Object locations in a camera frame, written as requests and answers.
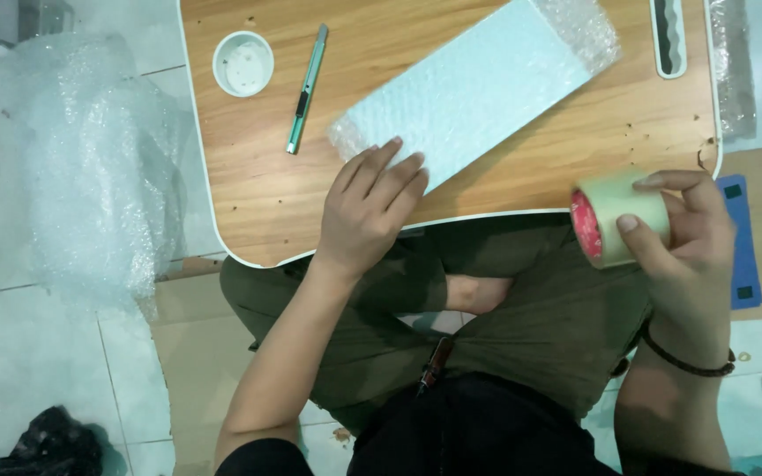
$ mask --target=foot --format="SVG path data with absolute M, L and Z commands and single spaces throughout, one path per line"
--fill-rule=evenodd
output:
M 446 275 L 445 283 L 448 289 L 446 309 L 479 315 L 490 312 L 501 304 L 507 297 L 513 279 Z

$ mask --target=black square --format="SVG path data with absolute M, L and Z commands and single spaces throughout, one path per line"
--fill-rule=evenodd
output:
M 751 286 L 736 288 L 737 299 L 751 299 L 754 295 L 755 293 L 752 291 Z
M 725 187 L 725 198 L 732 199 L 737 198 L 743 194 L 743 189 L 740 188 L 739 184 L 732 185 L 729 187 Z

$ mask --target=wood grain surface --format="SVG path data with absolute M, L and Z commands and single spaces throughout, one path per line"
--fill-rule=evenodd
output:
M 264 267 L 312 251 L 323 201 L 343 163 L 325 128 L 351 105 L 429 55 L 503 0 L 180 0 L 217 230 L 229 250 Z M 565 208 L 579 177 L 635 164 L 712 171 L 717 159 L 702 0 L 683 0 L 687 71 L 664 80 L 650 6 L 601 0 L 619 62 L 424 198 L 410 223 L 489 212 Z M 330 28 L 297 156 L 284 151 L 319 24 Z M 213 79 L 227 34 L 267 39 L 275 71 L 237 98 Z

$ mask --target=tape roll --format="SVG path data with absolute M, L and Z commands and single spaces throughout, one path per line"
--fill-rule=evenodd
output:
M 616 227 L 620 215 L 637 215 L 669 247 L 669 215 L 657 191 L 638 191 L 632 184 L 645 177 L 639 169 L 579 180 L 572 190 L 570 213 L 578 243 L 590 264 L 598 269 L 633 263 Z

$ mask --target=white cup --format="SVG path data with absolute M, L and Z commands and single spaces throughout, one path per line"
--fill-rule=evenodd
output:
M 213 54 L 213 77 L 231 96 L 260 92 L 273 76 L 275 58 L 258 33 L 237 31 L 223 38 Z

